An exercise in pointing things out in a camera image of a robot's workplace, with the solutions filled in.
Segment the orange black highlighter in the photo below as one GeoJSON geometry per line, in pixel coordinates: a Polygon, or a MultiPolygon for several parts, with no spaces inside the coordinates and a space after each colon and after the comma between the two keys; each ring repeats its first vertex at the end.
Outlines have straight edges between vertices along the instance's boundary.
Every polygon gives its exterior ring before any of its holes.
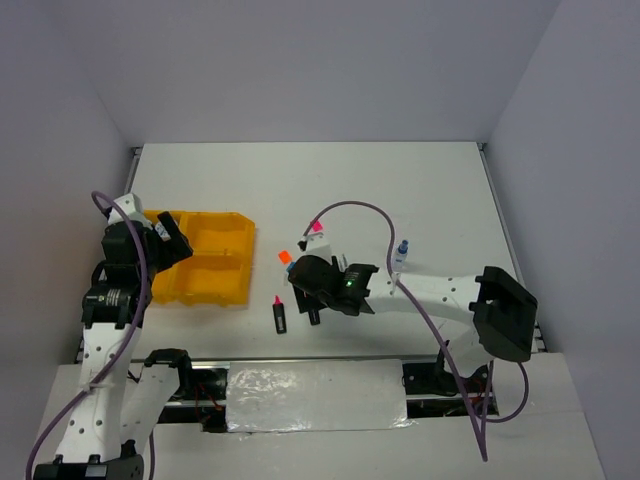
{"type": "Polygon", "coordinates": [[[297,300],[299,312],[301,314],[306,313],[309,322],[312,326],[316,326],[320,324],[320,309],[322,304],[316,301],[314,298],[309,297],[307,294],[303,293],[302,296],[297,300]]]}

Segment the orange highlighter cap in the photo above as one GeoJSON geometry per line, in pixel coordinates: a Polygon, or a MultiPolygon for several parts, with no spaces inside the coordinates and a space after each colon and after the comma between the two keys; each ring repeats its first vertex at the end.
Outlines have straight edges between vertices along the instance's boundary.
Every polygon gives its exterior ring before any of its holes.
{"type": "Polygon", "coordinates": [[[288,251],[281,251],[278,254],[278,257],[283,264],[289,264],[292,262],[292,257],[288,251]]]}

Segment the pink black highlighter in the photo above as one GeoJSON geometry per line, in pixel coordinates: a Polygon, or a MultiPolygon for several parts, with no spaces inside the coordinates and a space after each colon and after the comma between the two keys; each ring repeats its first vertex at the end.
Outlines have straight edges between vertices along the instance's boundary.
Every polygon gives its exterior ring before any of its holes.
{"type": "Polygon", "coordinates": [[[272,305],[274,324],[276,332],[278,334],[285,334],[287,332],[286,316],[284,303],[278,295],[274,296],[274,302],[272,305]]]}

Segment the blue round tin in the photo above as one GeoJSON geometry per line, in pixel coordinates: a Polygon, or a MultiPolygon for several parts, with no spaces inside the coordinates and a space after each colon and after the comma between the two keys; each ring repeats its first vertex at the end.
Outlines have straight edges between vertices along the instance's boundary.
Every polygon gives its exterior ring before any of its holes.
{"type": "Polygon", "coordinates": [[[160,238],[163,241],[168,241],[170,239],[170,235],[167,232],[167,230],[165,229],[165,227],[160,223],[156,223],[154,225],[154,230],[156,231],[156,233],[160,236],[160,238]]]}

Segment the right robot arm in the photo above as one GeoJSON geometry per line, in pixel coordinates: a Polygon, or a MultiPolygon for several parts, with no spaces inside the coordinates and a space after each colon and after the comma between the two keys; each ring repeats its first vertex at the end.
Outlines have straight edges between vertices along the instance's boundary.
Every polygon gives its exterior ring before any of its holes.
{"type": "Polygon", "coordinates": [[[301,256],[287,273],[300,312],[329,309],[346,316],[426,313],[463,326],[427,375],[429,392],[454,396],[491,361],[525,363],[532,356],[537,299],[505,270],[425,276],[381,271],[371,264],[340,268],[337,260],[301,256]]]}

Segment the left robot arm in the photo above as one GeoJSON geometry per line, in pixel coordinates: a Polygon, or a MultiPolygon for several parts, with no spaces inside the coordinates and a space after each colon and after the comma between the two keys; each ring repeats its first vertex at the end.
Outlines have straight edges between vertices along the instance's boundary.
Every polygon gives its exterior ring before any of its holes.
{"type": "Polygon", "coordinates": [[[193,251],[167,211],[155,222],[141,213],[110,213],[102,239],[104,259],[82,301],[83,360],[77,394],[37,439],[60,422],[66,429],[53,458],[26,467],[29,479],[144,479],[143,457],[165,404],[189,396],[196,374],[187,351],[157,349],[144,360],[128,391],[130,362],[141,336],[155,276],[193,251]]]}

